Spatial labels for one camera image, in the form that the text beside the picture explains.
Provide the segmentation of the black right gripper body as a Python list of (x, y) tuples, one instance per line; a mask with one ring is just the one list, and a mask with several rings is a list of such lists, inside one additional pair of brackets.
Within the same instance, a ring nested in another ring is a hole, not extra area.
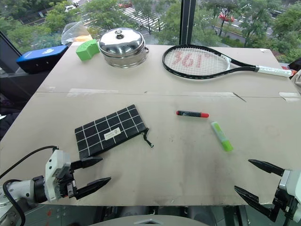
[(290, 221), (298, 223), (298, 200), (293, 195), (278, 187), (272, 203), (274, 204), (272, 209), (273, 222), (276, 221), (279, 210), (282, 210), (285, 213), (285, 223), (290, 223)]

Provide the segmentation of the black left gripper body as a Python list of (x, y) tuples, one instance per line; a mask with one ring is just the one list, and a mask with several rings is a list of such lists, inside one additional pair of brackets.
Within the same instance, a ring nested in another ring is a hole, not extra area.
[(76, 199), (79, 198), (73, 173), (74, 170), (69, 169), (63, 176), (56, 178), (56, 193), (58, 199), (65, 197), (75, 197)]

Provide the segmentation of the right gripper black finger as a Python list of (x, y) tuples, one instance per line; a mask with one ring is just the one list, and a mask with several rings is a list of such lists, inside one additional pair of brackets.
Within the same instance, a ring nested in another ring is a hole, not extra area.
[(272, 209), (266, 208), (259, 203), (259, 197), (248, 192), (247, 190), (234, 186), (234, 190), (238, 193), (238, 195), (252, 208), (265, 215), (271, 221), (275, 222), (277, 217), (272, 214)]
[(255, 159), (249, 159), (248, 161), (267, 173), (273, 173), (281, 177), (283, 176), (283, 173), (285, 171), (283, 168), (266, 161), (260, 161)]

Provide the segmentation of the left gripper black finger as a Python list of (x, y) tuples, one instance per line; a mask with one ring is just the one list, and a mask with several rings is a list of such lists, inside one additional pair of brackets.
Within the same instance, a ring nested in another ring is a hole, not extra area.
[(72, 162), (70, 165), (70, 169), (72, 169), (72, 170), (85, 169), (85, 168), (88, 168), (90, 166), (97, 164), (98, 162), (100, 162), (102, 160), (103, 160), (102, 157), (84, 158), (84, 159)]
[(111, 180), (111, 177), (107, 177), (107, 178), (101, 178), (101, 179), (95, 180), (91, 183), (88, 183), (85, 187), (80, 188), (76, 191), (75, 198), (77, 200), (79, 200), (83, 197), (86, 197), (86, 196), (98, 191), (100, 188), (105, 186), (110, 180)]

